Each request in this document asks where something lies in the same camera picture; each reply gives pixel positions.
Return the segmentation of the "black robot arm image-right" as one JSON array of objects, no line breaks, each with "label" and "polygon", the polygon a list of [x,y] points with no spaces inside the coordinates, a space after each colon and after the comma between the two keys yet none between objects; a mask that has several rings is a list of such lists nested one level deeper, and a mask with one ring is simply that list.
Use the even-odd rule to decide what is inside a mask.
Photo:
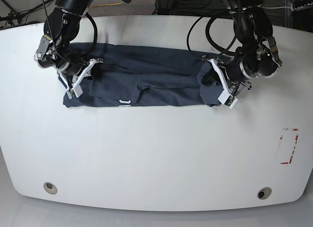
[{"label": "black robot arm image-right", "polygon": [[[225,9],[215,10],[205,27],[207,41],[218,53],[213,57],[236,93],[250,79],[272,78],[282,67],[273,27],[261,7],[263,0],[223,0]],[[219,16],[231,15],[234,38],[227,47],[215,43],[210,34],[213,22]]]}]

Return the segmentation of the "black robot arm image-left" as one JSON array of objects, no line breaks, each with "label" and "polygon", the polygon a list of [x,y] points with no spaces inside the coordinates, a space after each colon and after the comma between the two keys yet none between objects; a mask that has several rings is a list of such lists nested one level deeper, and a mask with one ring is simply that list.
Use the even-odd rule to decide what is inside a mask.
[{"label": "black robot arm image-left", "polygon": [[[89,65],[91,53],[97,44],[97,26],[88,13],[92,2],[93,0],[56,0],[56,7],[50,15],[46,15],[44,34],[34,56],[40,67],[56,68],[69,84]],[[70,49],[70,42],[78,35],[84,15],[92,24],[93,42],[86,50]]]}]

